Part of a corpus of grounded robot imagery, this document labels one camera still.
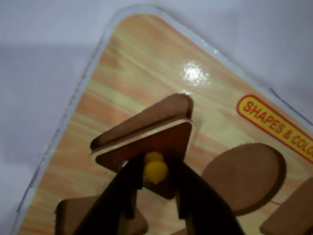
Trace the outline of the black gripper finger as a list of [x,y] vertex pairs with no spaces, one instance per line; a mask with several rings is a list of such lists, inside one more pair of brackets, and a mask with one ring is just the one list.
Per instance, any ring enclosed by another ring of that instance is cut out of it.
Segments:
[[75,235],[125,235],[134,219],[137,191],[143,187],[142,156],[136,156],[120,169],[99,196]]
[[168,158],[169,180],[176,190],[179,219],[188,235],[240,235],[241,226],[229,205],[194,170]]

